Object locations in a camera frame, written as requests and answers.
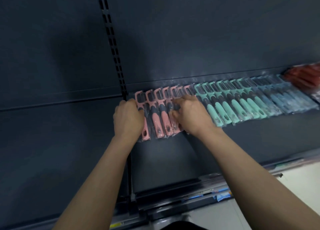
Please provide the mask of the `person's left hand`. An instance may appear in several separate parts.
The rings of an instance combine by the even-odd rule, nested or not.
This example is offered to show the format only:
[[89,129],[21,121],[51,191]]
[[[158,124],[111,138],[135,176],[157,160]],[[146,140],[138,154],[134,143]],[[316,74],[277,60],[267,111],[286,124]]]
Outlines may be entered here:
[[144,119],[139,119],[137,103],[134,99],[122,100],[115,107],[114,115],[114,137],[127,145],[133,146],[139,139]]

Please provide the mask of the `person's right hand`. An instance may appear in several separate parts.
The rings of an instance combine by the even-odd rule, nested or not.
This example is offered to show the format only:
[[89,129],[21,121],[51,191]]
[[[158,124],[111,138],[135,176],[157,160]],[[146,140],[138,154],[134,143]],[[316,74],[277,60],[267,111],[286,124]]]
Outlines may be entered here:
[[203,139],[209,135],[221,134],[222,129],[218,128],[212,121],[211,116],[204,105],[193,97],[192,115],[183,121],[177,121],[182,128],[198,139]]

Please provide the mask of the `pink packaged peeler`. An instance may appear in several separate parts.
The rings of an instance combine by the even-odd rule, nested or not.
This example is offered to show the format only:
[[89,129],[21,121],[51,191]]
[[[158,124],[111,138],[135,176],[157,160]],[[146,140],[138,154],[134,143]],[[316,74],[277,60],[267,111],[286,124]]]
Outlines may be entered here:
[[169,118],[170,118],[170,122],[171,122],[171,125],[172,125],[173,133],[174,134],[178,134],[181,130],[180,130],[180,127],[179,127],[179,124],[178,124],[177,120],[173,117],[173,114],[172,114],[172,111],[177,110],[175,108],[175,104],[173,103],[173,100],[180,97],[177,85],[173,86],[173,87],[170,87],[170,94],[171,94],[171,99],[170,99],[170,104],[168,106],[168,108],[169,108]]
[[144,126],[141,133],[141,140],[147,141],[150,140],[150,130],[148,125],[148,111],[146,106],[146,95],[143,91],[137,91],[134,94],[135,101],[137,103],[138,111],[143,111],[144,113]]

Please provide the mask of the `person's left forearm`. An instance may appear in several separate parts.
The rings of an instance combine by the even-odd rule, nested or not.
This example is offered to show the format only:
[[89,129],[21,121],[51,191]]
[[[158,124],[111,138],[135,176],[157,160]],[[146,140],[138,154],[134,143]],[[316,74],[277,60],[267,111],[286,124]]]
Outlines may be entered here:
[[109,230],[127,157],[138,137],[115,135],[52,230]]

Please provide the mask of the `person's right forearm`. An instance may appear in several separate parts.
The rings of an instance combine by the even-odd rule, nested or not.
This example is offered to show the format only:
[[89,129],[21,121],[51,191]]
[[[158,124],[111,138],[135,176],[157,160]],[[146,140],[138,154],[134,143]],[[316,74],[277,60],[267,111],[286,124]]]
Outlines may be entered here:
[[222,129],[194,134],[212,153],[254,230],[320,230],[320,216],[258,164]]

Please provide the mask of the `row of pink peelers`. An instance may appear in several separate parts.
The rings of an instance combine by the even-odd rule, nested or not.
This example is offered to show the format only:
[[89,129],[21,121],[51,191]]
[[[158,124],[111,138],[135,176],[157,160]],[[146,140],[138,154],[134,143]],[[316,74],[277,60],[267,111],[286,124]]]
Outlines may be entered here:
[[[160,87],[144,92],[146,95],[150,139],[151,133],[154,134],[154,137],[156,139],[164,139],[177,135],[173,132],[173,128],[169,118],[168,106],[171,100],[170,87],[171,86]],[[195,95],[195,91],[191,85],[178,85],[178,91],[180,97],[185,94]],[[180,132],[182,132],[183,128],[180,124],[179,127],[181,130]]]

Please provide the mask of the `row of mint green peelers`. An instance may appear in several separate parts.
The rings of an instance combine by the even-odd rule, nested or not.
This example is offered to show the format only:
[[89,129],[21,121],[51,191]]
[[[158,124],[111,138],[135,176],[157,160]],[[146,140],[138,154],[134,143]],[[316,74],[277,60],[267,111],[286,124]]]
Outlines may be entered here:
[[192,87],[218,127],[268,117],[266,111],[244,91],[234,86],[229,88],[224,81],[203,82]]

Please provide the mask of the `slotted dark shelf upright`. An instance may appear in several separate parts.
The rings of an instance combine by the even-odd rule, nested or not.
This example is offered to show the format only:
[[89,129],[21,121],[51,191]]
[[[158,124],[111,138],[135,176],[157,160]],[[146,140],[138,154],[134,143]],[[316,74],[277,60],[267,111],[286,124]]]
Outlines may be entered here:
[[113,19],[112,19],[111,13],[110,13],[109,2],[108,2],[108,0],[98,0],[98,3],[99,3],[99,7],[101,9],[101,12],[102,12],[102,18],[103,18],[103,22],[105,25],[109,46],[111,48],[112,57],[113,57],[116,72],[118,75],[121,94],[122,94],[123,99],[126,100],[128,92],[127,92],[127,87],[126,87],[126,82],[125,82],[125,76],[123,74],[121,58],[119,55],[114,25],[113,25],[113,21],[112,21]]

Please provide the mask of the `dark metal shelf board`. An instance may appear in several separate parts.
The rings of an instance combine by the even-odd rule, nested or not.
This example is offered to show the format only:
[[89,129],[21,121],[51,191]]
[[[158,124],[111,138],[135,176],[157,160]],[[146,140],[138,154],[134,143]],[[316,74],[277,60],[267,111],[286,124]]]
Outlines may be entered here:
[[65,210],[114,136],[121,100],[0,112],[0,229]]
[[[228,125],[224,131],[262,166],[320,155],[320,110]],[[221,174],[213,156],[192,135],[138,143],[131,153],[131,188],[146,193]]]

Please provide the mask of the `blue price label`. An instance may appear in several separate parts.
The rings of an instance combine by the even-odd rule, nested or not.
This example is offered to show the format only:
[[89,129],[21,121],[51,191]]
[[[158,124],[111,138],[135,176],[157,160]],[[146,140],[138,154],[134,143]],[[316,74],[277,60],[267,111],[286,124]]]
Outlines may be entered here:
[[233,195],[232,195],[231,191],[218,192],[218,194],[216,195],[216,200],[217,200],[217,202],[220,202],[222,200],[229,199],[232,197],[233,197]]

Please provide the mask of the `row of blue peelers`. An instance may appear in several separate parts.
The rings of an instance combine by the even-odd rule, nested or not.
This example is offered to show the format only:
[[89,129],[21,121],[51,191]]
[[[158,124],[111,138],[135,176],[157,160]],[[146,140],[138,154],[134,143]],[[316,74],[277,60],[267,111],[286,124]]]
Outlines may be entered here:
[[277,75],[251,77],[253,82],[270,100],[286,114],[319,110],[319,105],[303,92]]

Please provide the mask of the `pile of red peelers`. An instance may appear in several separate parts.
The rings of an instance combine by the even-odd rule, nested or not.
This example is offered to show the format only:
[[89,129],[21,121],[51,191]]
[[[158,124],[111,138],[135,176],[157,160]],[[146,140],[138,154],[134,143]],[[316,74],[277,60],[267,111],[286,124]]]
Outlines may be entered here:
[[320,62],[290,67],[283,77],[300,90],[314,93],[320,90]]

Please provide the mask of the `shelf price rail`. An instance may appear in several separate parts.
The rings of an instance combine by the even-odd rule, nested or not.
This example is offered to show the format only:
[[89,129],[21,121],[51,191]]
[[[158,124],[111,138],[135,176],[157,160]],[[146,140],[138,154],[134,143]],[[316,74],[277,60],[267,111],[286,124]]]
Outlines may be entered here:
[[[298,157],[297,159],[264,165],[263,167],[275,176],[285,171],[313,163],[320,163],[320,157]],[[211,174],[198,182],[172,186],[171,188],[167,187],[146,193],[138,193],[136,194],[135,201],[140,211],[147,211],[228,190],[230,190],[230,187],[221,174]]]

